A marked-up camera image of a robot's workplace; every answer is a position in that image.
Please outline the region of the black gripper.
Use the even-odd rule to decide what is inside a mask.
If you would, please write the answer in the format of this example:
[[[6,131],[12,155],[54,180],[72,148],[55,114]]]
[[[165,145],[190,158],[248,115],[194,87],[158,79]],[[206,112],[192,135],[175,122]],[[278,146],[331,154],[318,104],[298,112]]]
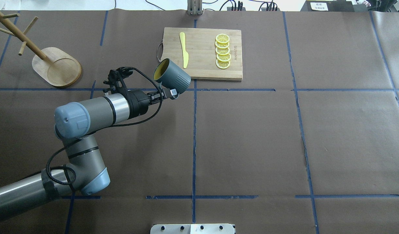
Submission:
[[[140,115],[146,114],[149,104],[155,105],[165,99],[168,99],[168,94],[166,91],[149,92],[149,95],[147,95],[142,90],[128,90],[127,102],[130,111],[128,119],[133,119]]]

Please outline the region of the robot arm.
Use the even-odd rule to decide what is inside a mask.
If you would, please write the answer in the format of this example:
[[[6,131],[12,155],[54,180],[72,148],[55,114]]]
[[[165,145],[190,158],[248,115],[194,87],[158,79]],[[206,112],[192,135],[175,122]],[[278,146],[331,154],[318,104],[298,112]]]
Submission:
[[[49,157],[63,145],[54,134],[55,108],[68,102],[88,99],[89,91],[0,90],[0,187],[41,170]],[[136,126],[113,127],[95,134],[110,185],[96,193],[100,199],[78,201],[73,219],[85,223],[124,210],[125,200],[141,198],[151,191],[155,175],[150,166],[159,142],[153,133],[163,127],[160,120],[171,118],[178,101],[164,101],[159,114]],[[59,199],[0,222],[0,233],[61,233],[67,220],[68,203]]]

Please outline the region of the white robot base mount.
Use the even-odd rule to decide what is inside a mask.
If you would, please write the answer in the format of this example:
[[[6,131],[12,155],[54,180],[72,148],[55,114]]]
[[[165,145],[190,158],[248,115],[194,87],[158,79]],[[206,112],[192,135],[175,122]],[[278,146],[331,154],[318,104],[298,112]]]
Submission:
[[[208,224],[156,224],[150,234],[235,234],[235,225],[228,223]]]

